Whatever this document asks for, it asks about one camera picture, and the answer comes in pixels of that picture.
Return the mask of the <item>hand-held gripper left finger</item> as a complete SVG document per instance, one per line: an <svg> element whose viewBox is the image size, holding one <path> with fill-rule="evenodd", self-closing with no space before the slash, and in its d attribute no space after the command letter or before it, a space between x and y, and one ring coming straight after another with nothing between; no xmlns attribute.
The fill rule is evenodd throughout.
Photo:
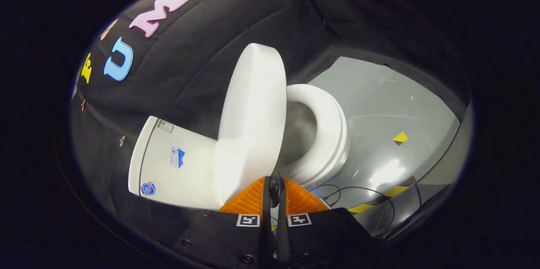
<svg viewBox="0 0 540 269"><path fill-rule="evenodd" d="M169 249L191 267L267 269L273 253L270 183L270 177L260 178L224 210L192 211Z"/></svg>

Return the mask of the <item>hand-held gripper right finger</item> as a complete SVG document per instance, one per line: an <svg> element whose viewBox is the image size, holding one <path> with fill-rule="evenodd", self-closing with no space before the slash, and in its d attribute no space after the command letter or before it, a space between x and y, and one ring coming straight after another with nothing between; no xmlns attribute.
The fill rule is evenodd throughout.
<svg viewBox="0 0 540 269"><path fill-rule="evenodd" d="M284 269L370 266L379 242L344 208L331 209L297 183L278 181L276 253Z"/></svg>

